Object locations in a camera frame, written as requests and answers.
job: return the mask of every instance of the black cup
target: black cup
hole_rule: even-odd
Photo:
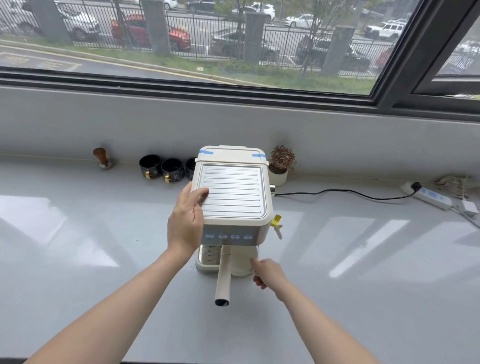
[[[166,183],[178,182],[185,177],[183,163],[180,159],[169,158],[164,160],[161,164],[161,169]]]
[[[185,162],[185,174],[190,181],[193,180],[193,173],[195,172],[195,157],[190,158]]]
[[[157,178],[162,175],[162,170],[160,169],[160,163],[162,160],[159,156],[155,154],[149,154],[148,156],[142,157],[138,164],[140,165],[140,170],[142,175],[145,178]]]

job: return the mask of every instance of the curb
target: curb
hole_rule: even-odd
[[[234,78],[227,78],[227,77],[205,74],[205,73],[200,73],[200,72],[179,70],[179,69],[176,69],[176,68],[158,66],[158,65],[150,64],[150,63],[141,63],[141,62],[135,62],[135,61],[122,60],[122,59],[119,59],[119,58],[100,56],[100,55],[96,55],[96,54],[80,52],[80,51],[77,51],[77,50],[70,50],[70,49],[63,49],[63,48],[49,47],[49,46],[41,46],[39,44],[22,43],[22,42],[15,42],[13,40],[0,39],[0,45],[18,46],[18,47],[22,47],[24,49],[29,49],[29,50],[49,50],[49,51],[54,52],[58,55],[77,56],[77,57],[83,57],[83,58],[96,60],[96,61],[117,63],[117,64],[120,64],[120,65],[124,64],[124,65],[129,65],[129,66],[140,66],[140,67],[145,67],[145,68],[149,68],[149,69],[152,69],[152,70],[174,72],[174,73],[178,73],[178,74],[184,75],[184,76],[195,76],[195,77],[200,77],[200,78],[203,78],[203,79],[211,79],[211,80],[219,81],[221,83],[230,84],[230,85],[271,87],[271,86],[268,86],[268,85],[257,84],[255,82],[248,82],[248,81],[243,81],[243,80],[237,80],[237,79],[234,79]]]

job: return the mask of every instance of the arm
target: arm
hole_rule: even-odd
[[[198,198],[191,183],[180,193],[168,218],[168,248],[147,269],[64,328],[27,364],[118,364],[177,272],[198,248],[203,229]]]
[[[262,290],[270,287],[287,307],[315,364],[379,364],[366,348],[291,284],[279,264],[271,259],[252,259],[252,267],[257,286]]]

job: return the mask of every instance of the wooden tamper handle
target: wooden tamper handle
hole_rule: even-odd
[[[108,165],[107,151],[104,148],[95,148],[93,155],[98,158],[101,164],[104,166]]]

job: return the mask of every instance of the espresso machine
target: espresso machine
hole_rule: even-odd
[[[252,272],[274,218],[268,161],[257,148],[205,146],[195,159],[192,191],[208,187],[202,203],[204,230],[196,258],[200,272],[218,272],[215,304],[230,303],[231,275]]]

